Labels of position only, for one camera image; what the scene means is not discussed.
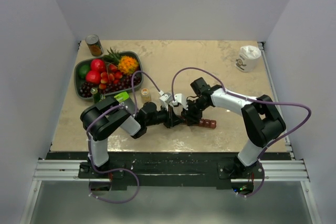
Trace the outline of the red weekly pill organizer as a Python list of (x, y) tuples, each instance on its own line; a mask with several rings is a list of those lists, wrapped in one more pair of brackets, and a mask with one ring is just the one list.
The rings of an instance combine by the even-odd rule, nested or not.
[(216, 120), (210, 120), (210, 119), (204, 119), (200, 118), (199, 119), (200, 123), (197, 125), (197, 127), (204, 127), (208, 129), (215, 129), (217, 127), (217, 121)]

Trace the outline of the small pill bottle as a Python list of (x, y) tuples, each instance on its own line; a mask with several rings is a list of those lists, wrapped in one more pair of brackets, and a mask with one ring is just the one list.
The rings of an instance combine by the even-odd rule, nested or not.
[(142, 103), (147, 103), (147, 102), (151, 102), (151, 93), (150, 90), (147, 88), (144, 88), (141, 90), (141, 101)]

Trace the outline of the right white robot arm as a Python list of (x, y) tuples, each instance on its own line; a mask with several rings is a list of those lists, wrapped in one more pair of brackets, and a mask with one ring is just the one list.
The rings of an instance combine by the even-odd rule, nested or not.
[(211, 87), (203, 78), (196, 79), (191, 83), (191, 87), (196, 99), (187, 99), (187, 109), (181, 112), (188, 126), (198, 124), (203, 111), (210, 106), (228, 109), (243, 117), (248, 136), (247, 143), (223, 171), (231, 178), (246, 178), (252, 173), (253, 166), (266, 145), (286, 129), (286, 124), (276, 106), (272, 104), (272, 99), (267, 95), (258, 98), (240, 98), (237, 93), (230, 95), (219, 84)]

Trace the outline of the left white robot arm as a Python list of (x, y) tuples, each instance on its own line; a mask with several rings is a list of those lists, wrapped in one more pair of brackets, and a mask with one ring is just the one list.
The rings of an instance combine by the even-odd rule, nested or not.
[(135, 105), (128, 107), (127, 103), (119, 103), (115, 98), (108, 97), (88, 107), (80, 115), (89, 141), (90, 171), (97, 178), (108, 174), (108, 137), (117, 129), (123, 129), (132, 138), (139, 138), (149, 126), (163, 124), (169, 129), (185, 122), (170, 105), (158, 110), (155, 103), (146, 102), (135, 115), (132, 109), (135, 109)]

